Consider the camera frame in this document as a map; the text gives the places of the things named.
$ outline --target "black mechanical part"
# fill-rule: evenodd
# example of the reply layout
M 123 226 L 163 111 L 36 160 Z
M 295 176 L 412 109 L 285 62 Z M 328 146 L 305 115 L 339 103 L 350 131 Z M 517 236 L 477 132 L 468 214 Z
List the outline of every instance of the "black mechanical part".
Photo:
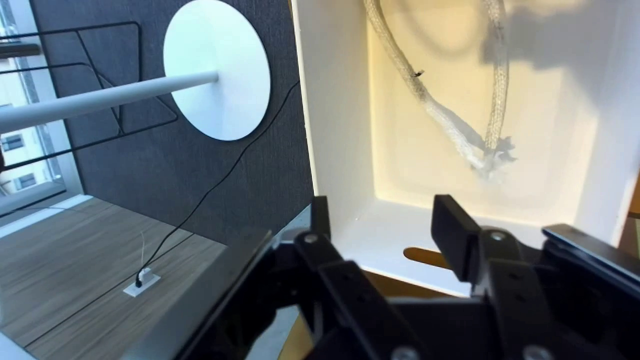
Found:
M 434 201 L 431 235 L 456 276 L 471 285 L 471 296 L 385 301 L 331 246 L 325 199 L 315 199 L 309 229 L 294 242 L 236 251 L 250 266 L 222 276 L 222 285 L 209 280 L 214 272 L 198 283 L 209 285 L 217 301 L 201 294 L 206 289 L 190 291 L 209 298 L 209 310 L 185 346 L 165 354 L 244 358 L 276 310 L 295 305 L 315 343 L 308 354 L 313 360 L 640 358 L 635 261 L 619 261 L 600 242 L 593 249 L 591 239 L 563 226 L 545 229 L 543 251 L 532 251 L 500 229 L 477 226 L 450 196 Z

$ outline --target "metal rod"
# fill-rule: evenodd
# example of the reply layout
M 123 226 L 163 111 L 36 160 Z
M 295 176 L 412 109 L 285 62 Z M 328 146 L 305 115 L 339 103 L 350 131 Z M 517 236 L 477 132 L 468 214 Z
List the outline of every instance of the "metal rod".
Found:
M 85 113 L 97 113 L 120 104 L 137 103 L 143 99 L 153 99 L 159 95 L 169 95 L 181 88 L 199 87 L 206 82 L 215 82 L 217 72 L 196 72 L 168 79 L 153 79 L 123 87 L 114 87 L 95 92 L 84 92 L 75 96 L 63 96 L 50 103 L 37 103 L 17 109 L 0 111 L 0 134 L 13 132 L 19 128 L 37 126 L 44 123 L 69 119 Z

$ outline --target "wire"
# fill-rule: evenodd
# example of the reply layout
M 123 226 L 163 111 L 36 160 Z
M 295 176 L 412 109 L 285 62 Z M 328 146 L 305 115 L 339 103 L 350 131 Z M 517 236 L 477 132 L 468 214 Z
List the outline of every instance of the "wire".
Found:
M 168 120 L 168 123 L 159 123 L 159 125 L 151 125 L 151 126 L 145 126 L 145 128 L 137 128 L 137 131 L 132 131 L 132 132 L 120 132 L 115 136 L 102 138 L 97 143 L 72 146 L 72 149 L 59 150 L 59 152 L 50 152 L 46 157 L 37 157 L 37 158 L 29 158 L 29 160 L 24 160 L 24 163 L 15 163 L 15 165 L 9 165 L 9 167 L 4 167 L 2 172 L 13 171 L 13 168 L 22 168 L 22 167 L 28 167 L 28 165 L 36 165 L 36 163 L 44 163 L 44 160 L 50 160 L 50 158 L 57 158 L 57 157 L 63 157 L 63 155 L 80 152 L 80 150 L 85 150 L 85 149 L 94 149 L 97 144 L 114 143 L 114 141 L 120 141 L 120 138 L 126 138 L 126 136 L 134 136 L 134 134 L 140 134 L 140 132 L 145 132 L 145 131 L 161 128 L 161 126 L 168 126 L 168 125 L 173 125 L 173 123 L 178 123 L 178 119 Z
M 233 165 L 223 172 L 223 176 L 222 176 L 212 189 L 208 189 L 208 190 L 199 196 L 198 205 L 185 214 L 185 219 L 184 219 L 179 225 L 176 225 L 169 233 L 165 233 L 165 236 L 159 241 L 159 245 L 156 246 L 156 251 L 151 253 L 151 256 L 148 256 L 148 261 L 145 261 L 145 262 L 140 266 L 140 270 L 135 272 L 135 287 L 137 287 L 137 289 L 142 287 L 140 272 L 158 256 L 158 253 L 159 253 L 159 249 L 163 246 L 163 242 L 165 242 L 172 235 L 176 235 L 187 220 L 192 220 L 192 216 L 199 211 L 199 207 L 208 201 L 208 196 L 209 196 L 215 189 L 219 189 L 219 186 L 233 174 L 233 171 L 238 168 L 238 165 L 244 160 L 245 152 L 247 152 L 256 143 L 259 143 L 259 138 L 276 125 L 277 117 L 282 115 L 282 111 L 283 111 L 283 106 L 285 106 L 285 103 L 288 103 L 288 99 L 291 96 L 291 92 L 294 92 L 295 87 L 300 87 L 300 80 L 295 80 L 295 82 L 285 90 L 285 95 L 283 95 L 283 99 L 282 99 L 276 115 L 272 117 L 272 120 L 261 128 L 261 132 L 259 132 L 256 138 L 252 138 L 252 141 L 240 150 L 238 158 L 236 158 Z

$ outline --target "white round lamp shade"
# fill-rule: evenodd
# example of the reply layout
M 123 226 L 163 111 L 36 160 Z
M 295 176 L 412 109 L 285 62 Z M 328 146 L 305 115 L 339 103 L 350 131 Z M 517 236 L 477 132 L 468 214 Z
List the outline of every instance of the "white round lamp shade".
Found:
M 201 134 L 240 141 L 261 123 L 270 101 L 270 70 L 252 24 L 217 0 L 192 0 L 163 37 L 165 77 L 215 72 L 208 84 L 172 92 L 179 113 Z

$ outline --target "lamp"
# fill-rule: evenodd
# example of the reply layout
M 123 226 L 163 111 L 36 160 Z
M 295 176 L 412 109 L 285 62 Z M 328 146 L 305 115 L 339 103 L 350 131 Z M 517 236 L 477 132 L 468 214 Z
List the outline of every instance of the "lamp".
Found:
M 231 7 L 181 7 L 163 37 L 163 72 L 165 79 L 2 109 L 0 134 L 161 95 L 172 95 L 184 119 L 215 141 L 240 141 L 261 123 L 270 99 L 266 53 Z

